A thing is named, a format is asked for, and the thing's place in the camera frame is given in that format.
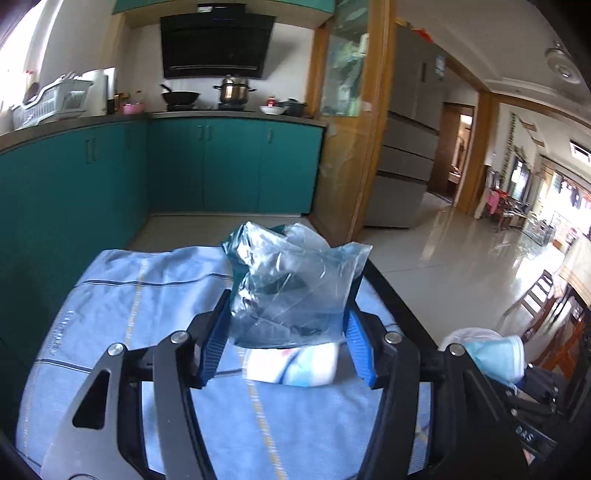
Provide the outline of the blue surgical face mask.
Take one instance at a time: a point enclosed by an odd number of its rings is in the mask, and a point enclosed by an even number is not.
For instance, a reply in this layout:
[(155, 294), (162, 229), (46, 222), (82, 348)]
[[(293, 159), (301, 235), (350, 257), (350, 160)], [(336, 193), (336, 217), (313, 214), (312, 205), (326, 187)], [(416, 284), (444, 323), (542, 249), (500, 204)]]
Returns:
[(527, 362), (519, 336), (486, 331), (468, 339), (464, 347), (485, 376), (508, 386), (522, 380)]

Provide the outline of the striped paper cup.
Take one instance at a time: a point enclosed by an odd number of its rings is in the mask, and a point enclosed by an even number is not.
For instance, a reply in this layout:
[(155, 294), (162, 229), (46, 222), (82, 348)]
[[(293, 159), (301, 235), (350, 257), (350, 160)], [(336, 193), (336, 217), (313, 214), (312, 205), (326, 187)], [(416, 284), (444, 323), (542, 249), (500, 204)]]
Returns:
[(246, 380), (294, 387), (319, 387), (335, 379), (339, 345), (290, 349), (249, 349), (243, 361)]

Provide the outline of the clear blue plastic bag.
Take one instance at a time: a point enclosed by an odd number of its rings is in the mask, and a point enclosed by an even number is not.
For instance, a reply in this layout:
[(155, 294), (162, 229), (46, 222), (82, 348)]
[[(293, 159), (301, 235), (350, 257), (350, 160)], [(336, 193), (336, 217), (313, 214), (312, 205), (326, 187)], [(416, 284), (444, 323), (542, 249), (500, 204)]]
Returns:
[(245, 222), (222, 250), (231, 265), (229, 337), (245, 349), (337, 343), (370, 245), (331, 247), (301, 223), (266, 228)]

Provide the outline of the white trash bag with print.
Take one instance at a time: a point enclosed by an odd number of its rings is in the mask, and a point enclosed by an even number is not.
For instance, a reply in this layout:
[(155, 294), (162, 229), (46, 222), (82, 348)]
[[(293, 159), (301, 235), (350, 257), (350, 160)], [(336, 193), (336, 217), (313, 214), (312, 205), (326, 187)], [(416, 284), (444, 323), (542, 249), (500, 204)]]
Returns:
[(494, 330), (480, 328), (480, 327), (468, 327), (461, 328), (453, 331), (447, 335), (440, 343), (439, 350), (445, 351), (451, 344), (466, 344), (473, 341), (483, 342), (499, 340), (502, 336)]

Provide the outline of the teal kitchen cabinets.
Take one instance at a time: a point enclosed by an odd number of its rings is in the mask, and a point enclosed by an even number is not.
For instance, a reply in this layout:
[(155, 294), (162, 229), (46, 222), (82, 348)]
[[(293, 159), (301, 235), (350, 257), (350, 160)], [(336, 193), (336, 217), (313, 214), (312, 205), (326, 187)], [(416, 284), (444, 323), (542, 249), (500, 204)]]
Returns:
[(82, 269), (151, 213), (308, 213), (324, 135), (318, 121), (228, 112), (4, 135), (2, 345), (30, 361)]

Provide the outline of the carved wooden chair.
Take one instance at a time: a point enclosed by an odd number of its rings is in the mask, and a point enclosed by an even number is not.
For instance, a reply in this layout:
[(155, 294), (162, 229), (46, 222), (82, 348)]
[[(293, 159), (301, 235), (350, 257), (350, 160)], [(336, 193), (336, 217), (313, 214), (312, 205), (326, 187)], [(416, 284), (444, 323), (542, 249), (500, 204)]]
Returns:
[(570, 377), (589, 319), (589, 305), (575, 287), (543, 271), (501, 315), (496, 330), (521, 338), (528, 364)]

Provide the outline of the blue checked tablecloth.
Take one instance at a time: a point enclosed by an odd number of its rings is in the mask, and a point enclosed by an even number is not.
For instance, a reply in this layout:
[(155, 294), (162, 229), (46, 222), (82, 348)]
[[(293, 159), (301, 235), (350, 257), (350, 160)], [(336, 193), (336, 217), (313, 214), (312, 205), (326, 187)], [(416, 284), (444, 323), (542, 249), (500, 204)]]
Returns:
[[(162, 253), (105, 250), (79, 268), (36, 355), (21, 399), (16, 448), (39, 469), (60, 421), (103, 352), (158, 343), (211, 311), (231, 284), (218, 247)], [(220, 479), (352, 479), (381, 394), (339, 352), (332, 384), (297, 388), (246, 378), (245, 350), (225, 347), (193, 404)]]

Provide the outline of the grey refrigerator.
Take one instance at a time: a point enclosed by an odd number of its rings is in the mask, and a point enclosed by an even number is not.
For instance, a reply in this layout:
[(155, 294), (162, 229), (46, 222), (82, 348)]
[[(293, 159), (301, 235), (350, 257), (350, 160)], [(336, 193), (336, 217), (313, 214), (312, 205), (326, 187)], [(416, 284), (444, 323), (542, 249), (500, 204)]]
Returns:
[(446, 53), (397, 29), (394, 78), (367, 227), (411, 228), (434, 166), (445, 97)]

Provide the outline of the black small pot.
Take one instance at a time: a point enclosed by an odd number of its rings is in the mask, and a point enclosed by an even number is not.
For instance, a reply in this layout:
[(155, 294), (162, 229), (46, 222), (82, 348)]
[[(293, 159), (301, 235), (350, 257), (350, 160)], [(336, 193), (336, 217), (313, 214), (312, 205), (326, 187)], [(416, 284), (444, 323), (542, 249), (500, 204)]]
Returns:
[(284, 108), (283, 115), (291, 117), (304, 117), (307, 103), (297, 101), (294, 98), (288, 98), (287, 100), (281, 102), (281, 106)]

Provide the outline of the white bowl on counter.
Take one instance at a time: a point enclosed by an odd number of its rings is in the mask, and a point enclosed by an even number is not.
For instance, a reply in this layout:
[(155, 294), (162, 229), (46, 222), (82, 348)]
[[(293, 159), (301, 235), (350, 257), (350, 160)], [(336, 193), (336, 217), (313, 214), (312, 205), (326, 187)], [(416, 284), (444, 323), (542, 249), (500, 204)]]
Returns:
[(280, 116), (283, 115), (284, 112), (287, 111), (287, 107), (286, 106), (280, 106), (280, 105), (262, 105), (259, 107), (260, 112), (262, 112), (265, 115), (273, 115), (273, 116)]

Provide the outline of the black wok pan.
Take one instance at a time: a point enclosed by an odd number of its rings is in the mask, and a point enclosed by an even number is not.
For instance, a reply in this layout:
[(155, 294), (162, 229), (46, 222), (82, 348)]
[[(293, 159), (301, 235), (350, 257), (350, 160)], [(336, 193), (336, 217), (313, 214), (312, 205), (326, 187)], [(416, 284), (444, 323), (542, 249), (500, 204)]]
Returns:
[(159, 86), (163, 89), (161, 97), (165, 104), (170, 107), (192, 107), (200, 96), (195, 91), (181, 91), (173, 90), (171, 87), (160, 83)]

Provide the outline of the steel cooking pot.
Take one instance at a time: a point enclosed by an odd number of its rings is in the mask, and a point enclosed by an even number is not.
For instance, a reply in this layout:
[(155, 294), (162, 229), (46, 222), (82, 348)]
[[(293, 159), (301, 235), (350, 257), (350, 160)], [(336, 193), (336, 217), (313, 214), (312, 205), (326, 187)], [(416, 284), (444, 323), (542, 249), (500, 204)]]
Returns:
[(242, 77), (226, 76), (219, 85), (214, 85), (219, 92), (219, 103), (223, 105), (243, 106), (249, 101), (249, 94), (256, 88), (249, 85), (249, 80)]

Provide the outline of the white dish rack basket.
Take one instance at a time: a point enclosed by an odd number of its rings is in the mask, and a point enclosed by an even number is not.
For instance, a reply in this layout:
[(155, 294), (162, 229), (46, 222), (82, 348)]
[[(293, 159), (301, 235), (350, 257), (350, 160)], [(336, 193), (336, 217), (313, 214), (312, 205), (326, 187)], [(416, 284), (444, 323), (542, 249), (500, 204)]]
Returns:
[(45, 86), (30, 102), (13, 109), (13, 129), (21, 130), (61, 119), (77, 118), (85, 111), (90, 80), (62, 76)]

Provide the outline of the black range hood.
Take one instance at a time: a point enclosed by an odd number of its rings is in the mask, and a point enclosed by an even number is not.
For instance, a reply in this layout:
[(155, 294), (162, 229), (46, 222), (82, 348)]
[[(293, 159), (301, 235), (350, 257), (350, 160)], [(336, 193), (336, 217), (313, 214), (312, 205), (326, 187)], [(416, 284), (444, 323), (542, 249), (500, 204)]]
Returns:
[(160, 19), (166, 79), (263, 76), (276, 18), (249, 13), (243, 4), (207, 4), (195, 13)]

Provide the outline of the wooden glass door frame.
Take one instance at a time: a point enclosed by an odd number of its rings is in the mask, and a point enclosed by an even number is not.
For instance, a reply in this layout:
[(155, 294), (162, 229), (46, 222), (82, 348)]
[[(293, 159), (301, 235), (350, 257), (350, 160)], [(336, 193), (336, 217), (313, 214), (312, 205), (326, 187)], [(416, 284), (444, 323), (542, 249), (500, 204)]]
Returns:
[(395, 1), (339, 1), (315, 30), (305, 101), (325, 124), (311, 223), (332, 245), (358, 238), (377, 174), (396, 53)]

